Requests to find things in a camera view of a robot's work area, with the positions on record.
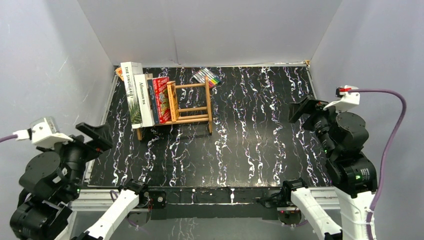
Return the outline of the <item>floral patterned book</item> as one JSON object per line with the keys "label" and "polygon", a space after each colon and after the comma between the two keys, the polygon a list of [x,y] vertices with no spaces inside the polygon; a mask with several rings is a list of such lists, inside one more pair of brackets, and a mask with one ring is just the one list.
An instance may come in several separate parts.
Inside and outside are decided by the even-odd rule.
{"label": "floral patterned book", "polygon": [[150,105],[153,115],[153,121],[155,125],[158,125],[160,123],[159,115],[158,115],[158,107],[156,103],[156,94],[155,94],[155,88],[153,84],[153,79],[149,78],[147,79],[147,86],[149,91],[149,97],[150,97]]}

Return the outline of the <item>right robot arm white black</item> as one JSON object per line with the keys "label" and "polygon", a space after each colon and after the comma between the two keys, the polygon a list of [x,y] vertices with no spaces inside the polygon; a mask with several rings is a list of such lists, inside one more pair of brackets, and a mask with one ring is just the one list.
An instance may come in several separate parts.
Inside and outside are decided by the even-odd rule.
{"label": "right robot arm white black", "polygon": [[376,168],[362,153],[369,133],[359,115],[340,111],[337,104],[307,96],[289,105],[288,121],[295,123],[308,115],[302,127],[315,133],[324,150],[324,166],[339,202],[342,224],[327,214],[301,178],[283,182],[281,199],[300,210],[320,240],[369,240],[367,228],[372,221],[367,214],[378,189]]}

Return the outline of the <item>red book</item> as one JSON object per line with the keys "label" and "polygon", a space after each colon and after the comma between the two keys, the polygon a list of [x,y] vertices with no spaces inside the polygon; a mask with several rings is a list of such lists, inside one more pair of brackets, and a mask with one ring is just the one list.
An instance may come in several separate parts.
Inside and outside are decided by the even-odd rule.
{"label": "red book", "polygon": [[154,96],[154,121],[155,124],[164,124],[171,119],[171,111],[168,97],[169,77],[157,77],[152,79]]}

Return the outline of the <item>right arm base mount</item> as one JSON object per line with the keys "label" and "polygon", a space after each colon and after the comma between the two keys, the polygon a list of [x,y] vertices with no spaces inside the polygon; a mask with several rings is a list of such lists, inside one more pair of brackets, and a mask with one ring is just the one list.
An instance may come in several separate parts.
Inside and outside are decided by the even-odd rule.
{"label": "right arm base mount", "polygon": [[255,199],[255,203],[265,208],[287,208],[294,207],[294,210],[277,210],[278,219],[283,226],[290,228],[300,227],[308,224],[308,220],[302,217],[300,209],[292,202],[292,193],[303,185],[286,184],[281,187],[279,192],[270,196],[264,196]]}

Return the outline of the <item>white palm leaf book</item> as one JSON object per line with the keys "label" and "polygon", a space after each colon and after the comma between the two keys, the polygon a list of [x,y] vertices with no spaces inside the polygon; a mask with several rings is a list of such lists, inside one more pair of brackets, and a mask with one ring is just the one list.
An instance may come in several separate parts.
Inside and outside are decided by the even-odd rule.
{"label": "white palm leaf book", "polygon": [[133,130],[139,129],[142,127],[142,117],[138,92],[136,90],[135,75],[142,74],[143,67],[141,63],[131,61],[121,62],[120,67],[125,86],[131,127]]}

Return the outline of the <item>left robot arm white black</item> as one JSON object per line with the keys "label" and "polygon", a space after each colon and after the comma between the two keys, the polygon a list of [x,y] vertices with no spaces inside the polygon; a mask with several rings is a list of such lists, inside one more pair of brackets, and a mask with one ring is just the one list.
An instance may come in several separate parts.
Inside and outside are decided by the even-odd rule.
{"label": "left robot arm white black", "polygon": [[58,131],[50,118],[12,133],[17,141],[30,140],[39,150],[19,178],[22,191],[9,225],[20,240],[56,240],[67,228],[70,203],[79,198],[86,164],[112,148],[107,124],[76,125],[80,135]]}

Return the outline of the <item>wooden book rack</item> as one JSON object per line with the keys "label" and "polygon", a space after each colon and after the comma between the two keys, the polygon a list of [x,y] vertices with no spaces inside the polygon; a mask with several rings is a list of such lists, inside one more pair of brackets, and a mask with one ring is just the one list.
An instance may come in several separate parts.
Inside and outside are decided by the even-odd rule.
{"label": "wooden book rack", "polygon": [[[154,126],[164,126],[164,125],[174,125],[174,124],[189,124],[189,123],[195,123],[195,122],[208,122],[208,131],[209,133],[212,133],[212,122],[213,122],[213,116],[212,116],[212,107],[211,107],[211,94],[210,94],[210,87],[208,84],[208,80],[206,80],[205,83],[193,83],[193,84],[182,84],[178,85],[176,84],[176,90],[178,89],[184,89],[184,88],[196,88],[201,87],[205,89],[205,97],[206,97],[206,106],[201,107],[192,107],[192,108],[179,108],[179,118],[176,122],[172,122],[170,119],[166,123],[163,124],[157,124]],[[137,139],[142,140],[142,125],[141,128],[135,129],[137,132]]]}

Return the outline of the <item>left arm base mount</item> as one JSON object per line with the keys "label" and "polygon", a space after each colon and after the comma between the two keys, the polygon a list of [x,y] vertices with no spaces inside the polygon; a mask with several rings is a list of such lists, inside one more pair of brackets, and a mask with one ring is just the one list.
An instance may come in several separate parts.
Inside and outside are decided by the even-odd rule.
{"label": "left arm base mount", "polygon": [[167,205],[167,194],[161,190],[145,192],[138,205],[126,215],[125,220],[131,227],[141,228],[152,217],[153,210],[162,210]]}

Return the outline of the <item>orange Huckleberry Finn book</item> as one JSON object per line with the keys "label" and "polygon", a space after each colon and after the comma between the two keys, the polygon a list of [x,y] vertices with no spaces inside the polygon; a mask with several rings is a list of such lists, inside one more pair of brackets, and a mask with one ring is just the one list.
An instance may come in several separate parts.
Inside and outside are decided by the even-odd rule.
{"label": "orange Huckleberry Finn book", "polygon": [[176,122],[179,117],[179,105],[177,99],[177,88],[175,81],[167,82],[167,93],[168,93],[168,101],[169,101],[169,109],[171,114],[171,121]]}

